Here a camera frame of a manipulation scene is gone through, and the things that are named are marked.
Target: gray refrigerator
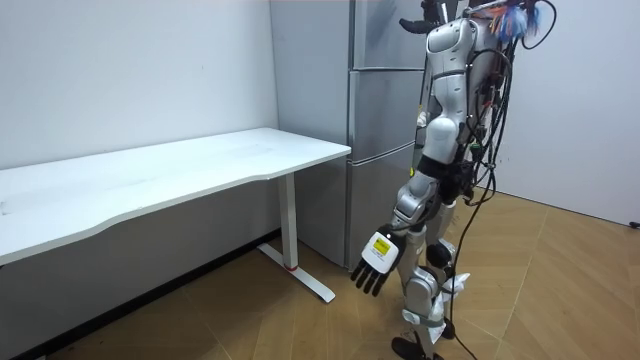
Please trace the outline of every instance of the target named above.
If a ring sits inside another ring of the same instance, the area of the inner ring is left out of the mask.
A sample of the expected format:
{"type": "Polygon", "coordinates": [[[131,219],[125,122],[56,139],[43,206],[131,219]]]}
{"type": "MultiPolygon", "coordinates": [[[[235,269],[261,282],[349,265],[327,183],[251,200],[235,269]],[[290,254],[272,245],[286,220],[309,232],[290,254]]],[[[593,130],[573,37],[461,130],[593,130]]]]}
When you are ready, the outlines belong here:
{"type": "Polygon", "coordinates": [[[425,38],[420,0],[272,1],[279,125],[349,145],[296,173],[299,239],[353,270],[409,179],[425,38]]]}

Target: yellow label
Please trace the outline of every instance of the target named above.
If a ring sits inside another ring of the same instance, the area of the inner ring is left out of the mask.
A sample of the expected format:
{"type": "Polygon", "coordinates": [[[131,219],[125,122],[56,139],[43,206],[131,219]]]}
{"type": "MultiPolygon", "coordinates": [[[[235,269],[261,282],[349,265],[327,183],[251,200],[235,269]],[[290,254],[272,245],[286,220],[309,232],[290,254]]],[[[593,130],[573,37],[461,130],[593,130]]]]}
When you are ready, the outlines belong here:
{"type": "Polygon", "coordinates": [[[376,250],[380,251],[382,255],[387,255],[387,252],[389,252],[389,249],[391,248],[391,246],[389,246],[389,244],[387,244],[382,239],[376,240],[375,244],[373,244],[373,247],[376,248],[376,250]]]}

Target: white wall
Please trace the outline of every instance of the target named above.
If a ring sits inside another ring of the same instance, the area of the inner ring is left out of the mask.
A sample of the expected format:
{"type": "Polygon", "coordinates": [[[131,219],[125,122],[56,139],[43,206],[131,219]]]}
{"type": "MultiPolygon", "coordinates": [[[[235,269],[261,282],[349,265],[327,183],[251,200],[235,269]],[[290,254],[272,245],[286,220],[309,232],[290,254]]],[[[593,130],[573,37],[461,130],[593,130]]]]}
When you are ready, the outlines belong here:
{"type": "MultiPolygon", "coordinates": [[[[259,126],[277,127],[266,1],[0,0],[0,169],[259,126]]],[[[9,264],[0,359],[278,227],[259,182],[9,264]]]]}
{"type": "Polygon", "coordinates": [[[640,221],[640,2],[553,2],[553,33],[536,50],[517,53],[498,190],[640,221]]]}
{"type": "Polygon", "coordinates": [[[0,169],[277,126],[266,0],[1,0],[0,169]]]}

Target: desk top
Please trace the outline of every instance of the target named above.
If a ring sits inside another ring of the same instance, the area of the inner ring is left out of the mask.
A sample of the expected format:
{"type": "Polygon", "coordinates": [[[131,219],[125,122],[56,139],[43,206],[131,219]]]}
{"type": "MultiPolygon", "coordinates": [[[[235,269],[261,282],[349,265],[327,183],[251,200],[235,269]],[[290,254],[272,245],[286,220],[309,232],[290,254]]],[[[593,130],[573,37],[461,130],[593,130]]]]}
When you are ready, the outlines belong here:
{"type": "Polygon", "coordinates": [[[0,265],[116,223],[347,155],[261,128],[0,171],[0,265]]]}

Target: wire bundle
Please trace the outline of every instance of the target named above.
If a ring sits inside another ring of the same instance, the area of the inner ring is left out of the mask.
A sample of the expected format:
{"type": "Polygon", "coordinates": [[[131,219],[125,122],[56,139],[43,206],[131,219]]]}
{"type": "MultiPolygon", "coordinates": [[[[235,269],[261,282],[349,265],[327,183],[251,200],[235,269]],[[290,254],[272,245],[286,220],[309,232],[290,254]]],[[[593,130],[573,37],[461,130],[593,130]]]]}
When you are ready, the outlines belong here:
{"type": "MultiPolygon", "coordinates": [[[[478,139],[481,139],[481,137],[478,136],[477,134],[477,129],[478,129],[478,125],[480,123],[482,123],[482,119],[486,116],[489,108],[492,108],[492,115],[491,115],[491,121],[489,124],[489,137],[487,139],[487,141],[485,143],[483,143],[482,141],[478,142],[478,145],[480,146],[480,156],[478,161],[475,164],[474,167],[474,174],[473,174],[473,185],[477,186],[479,185],[479,183],[487,176],[489,176],[489,179],[487,181],[487,186],[485,187],[482,196],[480,197],[480,200],[478,200],[477,202],[474,203],[470,203],[469,206],[475,206],[475,209],[473,211],[473,213],[471,214],[471,217],[469,218],[469,221],[467,222],[467,225],[464,227],[464,230],[462,231],[462,235],[460,236],[460,242],[458,244],[458,249],[456,252],[456,256],[454,258],[453,261],[453,271],[452,271],[452,284],[451,284],[451,288],[455,289],[455,278],[456,278],[456,268],[458,265],[458,259],[460,257],[460,253],[462,252],[462,244],[464,242],[465,236],[467,235],[467,232],[469,231],[469,228],[471,227],[471,224],[473,223],[473,220],[475,219],[476,215],[478,214],[478,211],[480,211],[480,207],[482,207],[482,204],[486,203],[487,201],[491,200],[491,198],[493,198],[493,196],[496,193],[496,187],[497,187],[497,183],[496,183],[496,176],[495,176],[495,168],[496,168],[496,160],[498,157],[498,152],[500,150],[500,145],[502,144],[502,137],[504,135],[504,129],[505,129],[505,125],[507,122],[507,112],[509,110],[509,98],[511,95],[511,82],[513,80],[513,62],[515,59],[515,51],[516,48],[518,46],[518,42],[522,43],[522,47],[524,47],[527,50],[532,50],[535,49],[536,47],[540,46],[540,44],[542,44],[547,37],[549,36],[549,34],[551,33],[551,31],[553,30],[553,28],[555,27],[556,24],[556,19],[558,17],[558,12],[556,7],[549,1],[549,0],[539,0],[539,1],[535,1],[535,3],[538,2],[544,2],[546,4],[548,4],[551,9],[553,10],[553,22],[551,23],[551,27],[549,28],[549,30],[547,31],[547,33],[542,37],[542,39],[535,44],[534,46],[527,46],[525,43],[525,34],[521,34],[520,36],[516,36],[516,37],[510,37],[508,39],[508,41],[503,41],[503,43],[507,44],[507,47],[504,51],[498,51],[495,49],[486,49],[486,50],[482,50],[477,52],[470,60],[469,62],[469,66],[468,66],[468,72],[467,72],[467,79],[471,78],[471,71],[473,70],[473,63],[475,62],[475,60],[481,56],[482,54],[485,53],[494,53],[496,55],[499,56],[500,61],[501,61],[501,66],[503,67],[504,70],[507,70],[507,75],[504,79],[503,82],[503,88],[502,88],[502,98],[500,98],[499,96],[499,91],[498,92],[494,92],[494,97],[493,97],[493,101],[490,104],[486,104],[484,109],[482,111],[480,111],[479,108],[479,94],[476,94],[476,101],[475,101],[475,110],[476,110],[476,114],[478,115],[478,119],[474,125],[473,128],[471,128],[471,125],[469,124],[469,122],[467,121],[467,128],[470,130],[470,137],[473,136],[476,141],[478,141],[478,139]],[[480,177],[480,179],[478,179],[478,174],[479,171],[481,169],[481,167],[483,167],[485,169],[484,175],[482,175],[482,177],[480,177]]],[[[527,8],[528,5],[531,5],[529,2],[525,3],[525,8],[527,8]]],[[[499,23],[500,26],[504,27],[505,22],[504,22],[504,16],[507,15],[508,13],[508,7],[503,7],[503,8],[497,8],[497,9],[490,9],[490,11],[494,11],[494,14],[496,15],[494,17],[494,22],[496,20],[496,18],[498,18],[498,14],[500,14],[500,12],[502,11],[502,15],[503,19],[502,21],[499,23]]],[[[530,17],[533,16],[533,22],[535,23],[535,25],[528,25],[528,29],[529,29],[529,33],[533,32],[533,33],[537,33],[537,23],[538,23],[538,17],[539,17],[539,9],[537,8],[537,4],[535,4],[535,8],[533,6],[530,6],[527,9],[527,13],[530,14],[530,17]]],[[[451,298],[451,305],[449,308],[449,319],[450,321],[453,323],[453,303],[454,303],[454,298],[451,298]]],[[[477,360],[477,357],[473,354],[473,352],[471,350],[469,350],[469,348],[462,342],[462,340],[460,340],[460,338],[458,337],[458,335],[455,335],[456,340],[460,343],[460,345],[467,351],[467,353],[469,353],[469,355],[477,360]]]]}
{"type": "Polygon", "coordinates": [[[540,3],[549,5],[553,12],[553,24],[557,17],[555,6],[548,0],[525,0],[524,2],[508,2],[503,6],[492,7],[480,11],[476,16],[491,19],[491,32],[503,43],[522,38],[527,35],[537,35],[540,28],[540,3]]]}

